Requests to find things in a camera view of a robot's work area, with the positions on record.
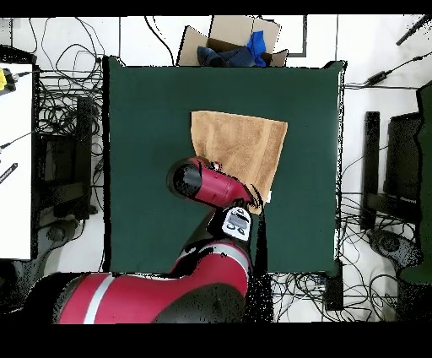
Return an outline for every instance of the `black cable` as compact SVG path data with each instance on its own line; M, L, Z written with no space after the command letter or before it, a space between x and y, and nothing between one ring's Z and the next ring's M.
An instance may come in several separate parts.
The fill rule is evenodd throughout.
M376 311L374 297L372 296L372 285L375 282L375 280L379 279L380 277L388 277L390 279L394 279L396 282L397 282L397 279L395 277L389 275L389 274L378 274L369 283L369 297L370 297L370 304L372 305L372 309L374 310L376 316L380 319L380 321L386 321L385 318L381 317L380 314Z
M364 86L360 87L360 88L372 88L372 87L376 87L376 88L386 88L385 86L375 86L376 84L382 82L383 80L385 80L389 74L393 73L394 71L396 71L397 69L401 68L402 66L405 66L411 62L414 61L421 61L423 60L425 57L429 56L430 54L432 54L431 52L428 52L422 56L416 56L413 57L411 60L408 60L402 64L400 64L399 66L394 67L393 69L390 69L388 71L380 71L377 74L374 74L373 76L371 76L370 78L368 78L366 81L364 81ZM352 89L355 89L355 86L358 84L346 84L346 86L349 87L353 87ZM399 89L405 89L405 90L414 90L414 88L411 87L388 87L388 88L399 88Z
M5 144L3 144L3 145L0 145L0 149L5 149L5 148L7 148L9 145L11 145L11 144L13 144L13 143L19 141L20 139L22 139L22 138L24 138L24 137L27 137L28 135L38 133L38 132L39 132L39 131L32 131L32 132L28 132L28 133L22 135L21 137L18 137L18 138L16 138L16 139L14 139L12 142L8 142L8 143L5 143Z
M156 32L150 26L149 21L147 20L147 16L144 16L144 19L145 19L145 23L147 24L148 28L153 32L153 34L158 38L158 40L160 42L162 42L162 45L164 45L166 47L166 49L168 50L168 52L170 53L172 65L175 66L176 64L174 63L174 58L172 56L172 52L171 52L170 48L168 47L168 45L166 45L166 43L159 37L158 34L156 34Z
M100 269L102 269L102 264L104 263L104 258L105 258L105 248L102 250L102 259L100 260L98 272L100 272Z
M37 39L36 39L35 29L33 29L33 24L31 24L31 18L29 18L29 23L30 23L31 32L33 33L33 37L35 38L35 44L36 44L35 49L31 53L35 53L37 50Z
M345 84L346 90L363 90L363 89L387 89L387 90L418 90L419 87L408 86L377 86L377 85L362 85L362 84Z
M383 150L383 149L385 149L385 148L387 148L387 147L388 147L388 145L386 145L386 146L384 146L384 147L381 147L381 148L378 149L378 151ZM355 160L353 163L351 163L350 165L348 165L348 166L345 168L345 170L343 171L343 173L342 173L341 180L342 180L342 178L343 178L343 174L345 174L345 171L347 171L347 169L348 169L351 165L354 165L354 164L357 163L359 160L362 160L364 157L365 157L365 156L362 155L362 156L359 157L357 160Z

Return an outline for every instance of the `green tablecloth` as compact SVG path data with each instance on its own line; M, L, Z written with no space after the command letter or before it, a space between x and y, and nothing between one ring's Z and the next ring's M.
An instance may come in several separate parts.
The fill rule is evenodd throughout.
M111 270L167 272L208 212L165 186L170 166L195 154L192 111L288 123L266 206L268 269L332 270L341 69L341 62L326 69L126 68L111 58Z

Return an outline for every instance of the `black border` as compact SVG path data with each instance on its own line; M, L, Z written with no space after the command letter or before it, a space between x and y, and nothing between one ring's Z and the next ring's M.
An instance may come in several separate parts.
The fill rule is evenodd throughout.
M102 143L104 160L104 263L102 271L111 267L111 163L110 163L110 58L102 58Z

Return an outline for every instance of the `towel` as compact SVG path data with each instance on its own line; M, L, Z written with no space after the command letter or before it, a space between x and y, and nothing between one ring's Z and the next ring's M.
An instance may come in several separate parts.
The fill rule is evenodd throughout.
M256 196L254 186L263 202L278 168L287 128L286 122L271 119L215 111L192 112L195 153L220 163L223 173L239 179ZM249 210L261 213L260 208Z

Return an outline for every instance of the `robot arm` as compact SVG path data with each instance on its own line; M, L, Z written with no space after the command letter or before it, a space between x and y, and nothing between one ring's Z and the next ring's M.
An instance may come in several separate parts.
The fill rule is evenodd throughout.
M27 317L84 324L241 322L251 273L247 204L253 198L200 158L177 163L167 180L175 194L213 208L169 274L53 274L30 292Z

